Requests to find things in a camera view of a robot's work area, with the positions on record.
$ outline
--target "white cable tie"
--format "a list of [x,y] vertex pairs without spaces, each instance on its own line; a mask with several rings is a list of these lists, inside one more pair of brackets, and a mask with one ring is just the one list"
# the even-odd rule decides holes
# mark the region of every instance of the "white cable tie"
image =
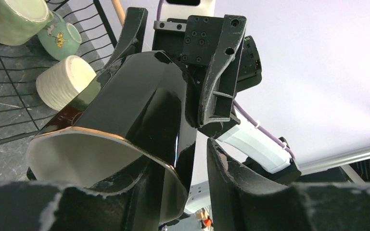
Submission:
[[260,120],[258,120],[256,122],[257,122],[257,126],[254,126],[255,129],[257,129],[260,126]]

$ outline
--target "wire basket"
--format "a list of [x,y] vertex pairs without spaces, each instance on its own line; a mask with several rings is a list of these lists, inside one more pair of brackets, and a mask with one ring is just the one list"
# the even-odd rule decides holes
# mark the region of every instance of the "wire basket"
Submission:
[[[101,70],[117,40],[99,0],[83,7],[81,0],[46,2],[80,31],[82,43],[76,55],[96,72]],[[0,145],[36,134],[56,114],[39,98],[35,86],[38,75],[56,63],[37,36],[21,46],[0,44]]]

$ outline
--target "gray marble surface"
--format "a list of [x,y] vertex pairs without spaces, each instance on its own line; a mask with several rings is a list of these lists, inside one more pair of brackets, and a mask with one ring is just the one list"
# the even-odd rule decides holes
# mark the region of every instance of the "gray marble surface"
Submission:
[[[57,5],[48,6],[53,10]],[[64,5],[57,12],[64,16],[71,10],[68,5]],[[84,30],[73,14],[65,20],[76,23],[79,31]],[[81,33],[81,36],[83,42],[89,40],[85,33]],[[111,53],[113,48],[109,46],[108,49]],[[86,42],[80,46],[76,55],[98,71],[104,63],[97,52],[92,50],[92,43]],[[56,113],[43,103],[35,87],[37,76],[56,63],[40,45],[37,37],[22,46],[0,44],[0,139],[37,131]],[[0,145],[0,180],[27,180],[25,152],[30,139],[28,137]]]

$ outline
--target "ribbed white cup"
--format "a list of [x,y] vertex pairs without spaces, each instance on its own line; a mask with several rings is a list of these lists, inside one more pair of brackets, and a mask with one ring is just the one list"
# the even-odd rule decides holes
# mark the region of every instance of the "ribbed white cup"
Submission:
[[96,76],[93,68],[82,58],[71,55],[40,74],[36,89],[43,102],[60,111],[74,99]]

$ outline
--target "wooden stick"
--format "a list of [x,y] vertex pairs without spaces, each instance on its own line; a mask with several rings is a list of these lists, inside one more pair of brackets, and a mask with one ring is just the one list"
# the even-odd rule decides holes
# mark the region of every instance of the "wooden stick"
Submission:
[[120,20],[121,25],[124,25],[125,20],[125,11],[122,8],[122,5],[120,3],[120,0],[111,0],[114,6],[114,10],[117,13],[118,19]]

